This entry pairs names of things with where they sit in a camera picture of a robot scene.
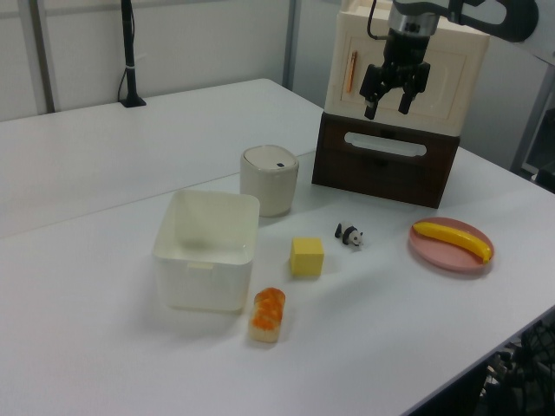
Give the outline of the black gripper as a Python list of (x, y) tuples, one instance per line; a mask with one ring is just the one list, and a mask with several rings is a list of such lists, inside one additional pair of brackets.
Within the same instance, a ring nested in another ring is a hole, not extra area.
[(429, 41), (429, 36), (412, 36), (389, 30), (383, 51), (383, 65), (368, 66), (359, 91), (364, 98), (364, 116), (368, 120), (375, 118), (379, 100), (391, 88), (402, 87), (398, 111), (408, 114), (411, 103), (425, 91), (428, 83), (431, 66), (424, 61), (424, 57)]

